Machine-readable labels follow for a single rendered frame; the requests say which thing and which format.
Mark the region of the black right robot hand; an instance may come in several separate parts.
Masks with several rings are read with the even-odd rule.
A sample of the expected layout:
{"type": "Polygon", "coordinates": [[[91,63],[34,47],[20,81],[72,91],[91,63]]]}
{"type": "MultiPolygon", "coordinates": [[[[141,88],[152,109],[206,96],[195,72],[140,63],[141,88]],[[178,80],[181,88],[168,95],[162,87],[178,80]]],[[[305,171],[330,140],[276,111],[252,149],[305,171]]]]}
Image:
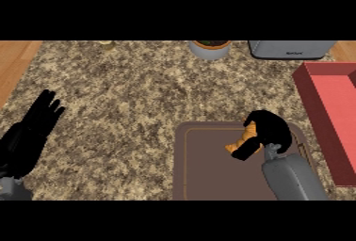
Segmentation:
{"type": "Polygon", "coordinates": [[[264,146],[264,155],[267,159],[274,159],[288,151],[292,144],[289,126],[285,120],[267,110],[251,111],[243,126],[249,121],[255,122],[255,139],[264,146]]]}

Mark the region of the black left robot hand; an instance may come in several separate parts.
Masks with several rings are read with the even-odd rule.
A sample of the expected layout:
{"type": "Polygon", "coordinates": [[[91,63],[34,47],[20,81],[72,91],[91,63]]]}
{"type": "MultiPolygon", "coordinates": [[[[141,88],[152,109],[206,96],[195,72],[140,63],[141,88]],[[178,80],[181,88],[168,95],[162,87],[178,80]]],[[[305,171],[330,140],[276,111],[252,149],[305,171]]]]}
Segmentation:
{"type": "Polygon", "coordinates": [[[54,99],[56,93],[42,90],[20,122],[0,138],[0,178],[19,179],[32,171],[47,136],[65,108],[54,99]]]}

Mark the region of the golden brown croissant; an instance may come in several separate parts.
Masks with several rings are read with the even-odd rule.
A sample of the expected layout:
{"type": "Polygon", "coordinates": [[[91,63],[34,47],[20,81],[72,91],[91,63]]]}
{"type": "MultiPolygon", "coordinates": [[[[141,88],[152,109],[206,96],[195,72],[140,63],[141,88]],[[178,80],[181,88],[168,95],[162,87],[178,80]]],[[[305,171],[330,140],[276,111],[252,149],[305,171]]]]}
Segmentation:
{"type": "Polygon", "coordinates": [[[239,160],[246,160],[251,155],[260,152],[261,144],[257,141],[255,122],[249,121],[243,126],[243,132],[236,141],[226,144],[226,150],[231,157],[239,160]]]}

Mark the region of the red cardboard box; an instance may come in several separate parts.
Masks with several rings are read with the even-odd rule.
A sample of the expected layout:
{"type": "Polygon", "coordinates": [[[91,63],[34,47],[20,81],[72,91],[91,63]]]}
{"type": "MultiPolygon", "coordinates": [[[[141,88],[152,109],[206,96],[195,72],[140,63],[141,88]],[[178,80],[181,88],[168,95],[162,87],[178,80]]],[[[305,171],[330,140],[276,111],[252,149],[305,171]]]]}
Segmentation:
{"type": "Polygon", "coordinates": [[[292,77],[333,184],[356,187],[356,62],[302,62],[292,77]]]}

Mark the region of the brown rectangular tray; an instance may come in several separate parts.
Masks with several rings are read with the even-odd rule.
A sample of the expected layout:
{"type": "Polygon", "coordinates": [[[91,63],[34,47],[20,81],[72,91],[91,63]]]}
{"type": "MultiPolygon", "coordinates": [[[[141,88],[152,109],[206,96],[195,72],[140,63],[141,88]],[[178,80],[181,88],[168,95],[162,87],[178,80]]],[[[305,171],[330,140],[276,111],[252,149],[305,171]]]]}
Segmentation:
{"type": "MultiPolygon", "coordinates": [[[[305,136],[289,126],[296,153],[314,171],[305,136]]],[[[174,149],[172,198],[180,201],[274,201],[261,165],[264,154],[240,161],[230,156],[226,144],[240,137],[239,121],[189,121],[177,126],[174,149]]]]}

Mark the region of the grey appliance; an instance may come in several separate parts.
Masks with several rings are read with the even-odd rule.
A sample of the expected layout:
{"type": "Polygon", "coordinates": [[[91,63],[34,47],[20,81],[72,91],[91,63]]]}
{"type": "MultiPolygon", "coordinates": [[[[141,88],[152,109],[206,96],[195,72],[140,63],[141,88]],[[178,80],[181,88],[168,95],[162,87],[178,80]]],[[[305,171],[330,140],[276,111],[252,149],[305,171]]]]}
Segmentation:
{"type": "Polygon", "coordinates": [[[249,40],[251,56],[260,59],[320,59],[333,40],[249,40]]]}

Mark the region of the grey plant pot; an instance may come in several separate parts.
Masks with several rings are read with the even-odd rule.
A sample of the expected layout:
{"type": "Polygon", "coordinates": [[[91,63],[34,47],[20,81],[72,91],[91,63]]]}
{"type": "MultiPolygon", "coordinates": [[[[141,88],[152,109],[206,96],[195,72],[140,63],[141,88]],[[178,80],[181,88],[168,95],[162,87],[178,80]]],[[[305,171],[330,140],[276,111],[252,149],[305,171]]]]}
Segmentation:
{"type": "Polygon", "coordinates": [[[229,52],[230,41],[227,40],[221,45],[209,46],[200,44],[196,40],[189,41],[189,49],[196,57],[205,60],[215,60],[226,56],[229,52]]]}

